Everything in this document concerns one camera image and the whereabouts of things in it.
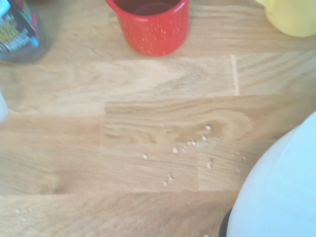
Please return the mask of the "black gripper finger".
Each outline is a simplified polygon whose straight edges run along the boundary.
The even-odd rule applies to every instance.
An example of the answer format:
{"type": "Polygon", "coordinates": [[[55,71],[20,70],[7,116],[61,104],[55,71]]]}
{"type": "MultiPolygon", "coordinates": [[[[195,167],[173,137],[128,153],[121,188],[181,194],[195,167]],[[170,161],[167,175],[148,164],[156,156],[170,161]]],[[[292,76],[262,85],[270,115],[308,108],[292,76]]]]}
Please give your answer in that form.
{"type": "Polygon", "coordinates": [[[226,237],[227,236],[227,228],[228,228],[228,222],[230,218],[232,209],[230,209],[227,214],[225,215],[219,229],[218,237],[226,237]]]}

